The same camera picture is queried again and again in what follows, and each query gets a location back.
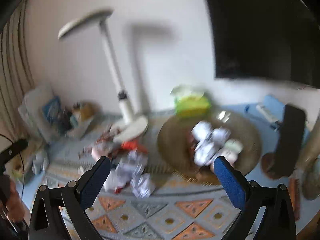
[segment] lamp base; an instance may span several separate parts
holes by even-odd
[[[143,134],[148,128],[148,118],[144,115],[136,117],[129,124],[125,124],[123,119],[115,122],[111,126],[111,131],[119,129],[121,132],[116,135],[113,139],[114,142],[125,142],[137,138],[139,135]]]

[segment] lamp head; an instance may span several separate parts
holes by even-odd
[[[61,38],[65,38],[70,33],[76,32],[77,30],[86,27],[92,23],[100,23],[101,21],[105,21],[108,17],[113,13],[113,9],[103,9],[98,10],[92,13],[89,13],[79,19],[72,20],[65,24],[59,31],[58,40]]]

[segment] person's hand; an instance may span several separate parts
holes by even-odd
[[[23,208],[23,205],[21,203],[21,199],[19,197],[19,194],[16,190],[15,183],[10,180],[10,192],[11,195],[9,199],[7,200],[6,208],[8,210],[7,218],[12,222],[20,222],[23,220],[25,211]],[[2,209],[3,204],[0,201],[0,209]]]

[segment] television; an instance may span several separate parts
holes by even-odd
[[[320,88],[320,30],[302,0],[207,0],[216,78]]]

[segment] striped curtain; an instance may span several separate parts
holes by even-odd
[[[0,131],[16,140],[27,135],[18,107],[34,88],[24,40],[27,0],[23,0],[0,33]]]

